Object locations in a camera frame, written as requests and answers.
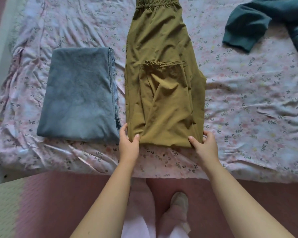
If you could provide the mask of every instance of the person's right arm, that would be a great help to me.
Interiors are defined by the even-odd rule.
[[[235,238],[294,238],[221,165],[212,132],[204,131],[203,144],[189,136],[199,155],[199,164],[210,179],[212,189]]]

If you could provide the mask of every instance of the person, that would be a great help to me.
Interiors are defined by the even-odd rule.
[[[156,237],[152,193],[144,179],[135,179],[131,186],[140,136],[136,135],[130,142],[126,128],[127,124],[119,132],[119,165],[71,238]],[[189,141],[199,156],[199,165],[210,180],[234,237],[294,237],[221,165],[213,133],[204,131],[204,135],[203,143],[191,136]],[[187,211],[186,195],[175,193],[169,210],[161,218],[158,237],[188,237]]]

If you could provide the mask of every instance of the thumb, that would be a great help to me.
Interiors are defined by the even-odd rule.
[[[133,143],[139,143],[139,140],[140,140],[140,135],[139,134],[136,134],[135,137],[133,138]]]
[[[195,139],[195,137],[189,136],[188,139],[190,143],[194,146],[194,148],[197,148],[197,146],[200,144],[199,141]]]

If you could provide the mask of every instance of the hand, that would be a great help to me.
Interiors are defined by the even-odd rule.
[[[214,134],[210,131],[204,131],[204,135],[207,137],[203,137],[203,144],[199,143],[194,137],[189,136],[190,143],[194,146],[196,153],[200,157],[199,163],[201,168],[207,175],[214,168],[222,167],[217,150],[217,144],[214,137]]]
[[[128,136],[126,135],[127,124],[124,124],[123,127],[119,130],[119,152],[120,152],[120,161],[119,163],[129,163],[135,166],[138,155],[139,155],[139,139],[140,135],[137,134],[133,138],[133,141],[130,142]]]

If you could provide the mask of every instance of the clothing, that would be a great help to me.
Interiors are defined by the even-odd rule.
[[[250,52],[272,19],[286,25],[298,51],[298,0],[253,0],[238,5],[228,18],[223,43]]]
[[[158,238],[188,238],[190,227],[183,208],[172,205],[163,214],[158,230]],[[121,237],[156,237],[154,199],[145,179],[133,178]]]
[[[140,144],[202,142],[206,78],[199,71],[178,0],[137,0],[127,36],[128,136]]]
[[[109,47],[55,49],[37,135],[118,143],[114,65]]]

